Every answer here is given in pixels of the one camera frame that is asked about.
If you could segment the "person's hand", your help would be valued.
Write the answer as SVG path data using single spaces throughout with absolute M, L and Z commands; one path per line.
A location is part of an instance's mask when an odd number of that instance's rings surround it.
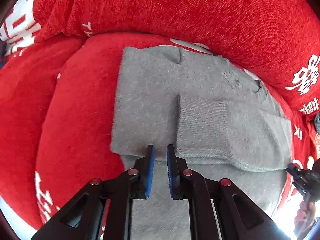
M 313 224 L 316 206 L 314 202 L 305 202 L 304 200 L 299 206 L 300 208 L 295 217 L 295 229 L 306 230 Z

